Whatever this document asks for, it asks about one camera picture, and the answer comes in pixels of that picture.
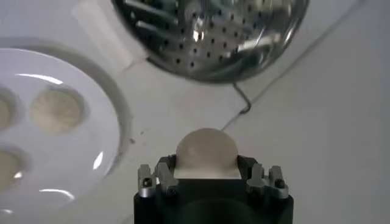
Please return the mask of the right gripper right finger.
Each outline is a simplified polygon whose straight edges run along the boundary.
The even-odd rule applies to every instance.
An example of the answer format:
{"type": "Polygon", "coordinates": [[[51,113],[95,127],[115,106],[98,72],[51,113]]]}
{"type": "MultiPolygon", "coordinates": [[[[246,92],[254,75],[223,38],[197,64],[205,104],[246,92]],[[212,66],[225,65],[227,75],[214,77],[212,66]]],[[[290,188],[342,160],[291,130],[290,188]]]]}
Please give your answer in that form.
{"type": "Polygon", "coordinates": [[[266,170],[256,159],[241,155],[237,157],[237,165],[248,193],[254,192],[259,196],[272,198],[289,197],[289,187],[280,166],[272,166],[266,170]]]}

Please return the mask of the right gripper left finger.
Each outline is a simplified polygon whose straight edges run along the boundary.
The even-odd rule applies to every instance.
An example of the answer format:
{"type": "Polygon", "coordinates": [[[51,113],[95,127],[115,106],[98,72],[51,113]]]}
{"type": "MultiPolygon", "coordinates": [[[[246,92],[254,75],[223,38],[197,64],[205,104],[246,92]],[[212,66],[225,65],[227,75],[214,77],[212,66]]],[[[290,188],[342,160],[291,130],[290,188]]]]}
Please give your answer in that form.
{"type": "Polygon", "coordinates": [[[175,163],[176,155],[161,157],[154,173],[149,165],[142,164],[138,168],[138,195],[142,198],[154,197],[158,185],[165,195],[175,195],[179,185],[178,179],[174,177],[175,163]]]}

